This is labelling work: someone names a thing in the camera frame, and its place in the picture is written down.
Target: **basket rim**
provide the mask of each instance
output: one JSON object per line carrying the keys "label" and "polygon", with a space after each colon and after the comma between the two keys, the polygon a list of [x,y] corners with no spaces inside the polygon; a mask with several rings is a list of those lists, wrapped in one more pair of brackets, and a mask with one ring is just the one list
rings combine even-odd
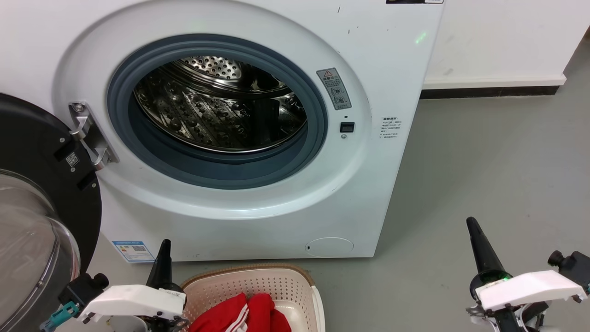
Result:
{"label": "basket rim", "polygon": [[292,270],[292,271],[298,272],[300,275],[303,275],[303,277],[305,278],[305,280],[309,283],[309,285],[311,287],[315,286],[315,282],[313,281],[312,276],[310,276],[309,273],[307,273],[307,271],[305,271],[304,269],[300,268],[297,265],[293,265],[293,264],[289,264],[289,263],[258,263],[258,264],[235,266],[233,268],[225,268],[225,269],[204,272],[204,273],[197,274],[197,275],[187,279],[180,286],[182,289],[185,289],[187,286],[189,286],[193,282],[195,282],[197,280],[209,278],[210,276],[223,275],[223,274],[228,274],[228,273],[232,273],[232,272],[263,270],[263,269]]}

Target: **white wall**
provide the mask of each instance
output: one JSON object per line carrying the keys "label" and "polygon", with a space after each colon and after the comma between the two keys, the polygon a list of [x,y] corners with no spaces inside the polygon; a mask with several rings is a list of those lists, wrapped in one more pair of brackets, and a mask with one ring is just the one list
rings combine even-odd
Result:
{"label": "white wall", "polygon": [[425,89],[546,86],[590,24],[590,0],[445,0]]}

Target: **metal hinge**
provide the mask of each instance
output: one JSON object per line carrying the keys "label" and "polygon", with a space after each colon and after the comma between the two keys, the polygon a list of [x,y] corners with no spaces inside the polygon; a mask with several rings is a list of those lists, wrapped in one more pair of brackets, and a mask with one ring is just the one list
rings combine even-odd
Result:
{"label": "metal hinge", "polygon": [[82,142],[96,170],[102,170],[105,164],[109,162],[119,162],[96,121],[94,121],[87,103],[71,103],[70,115],[77,126],[75,130],[70,131],[70,135]]}

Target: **blue and white sticker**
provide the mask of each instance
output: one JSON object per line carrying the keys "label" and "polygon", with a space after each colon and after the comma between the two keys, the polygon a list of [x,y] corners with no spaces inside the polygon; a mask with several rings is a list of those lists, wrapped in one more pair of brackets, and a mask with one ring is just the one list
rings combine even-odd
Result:
{"label": "blue and white sticker", "polygon": [[154,258],[143,241],[113,241],[128,262],[153,262]]}

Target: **open black door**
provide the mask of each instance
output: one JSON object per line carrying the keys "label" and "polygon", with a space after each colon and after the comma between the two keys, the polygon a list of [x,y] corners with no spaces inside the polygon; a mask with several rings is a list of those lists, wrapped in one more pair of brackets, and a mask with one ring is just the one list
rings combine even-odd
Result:
{"label": "open black door", "polygon": [[3,94],[0,147],[0,331],[34,331],[88,268],[100,232],[100,188],[65,124]]}

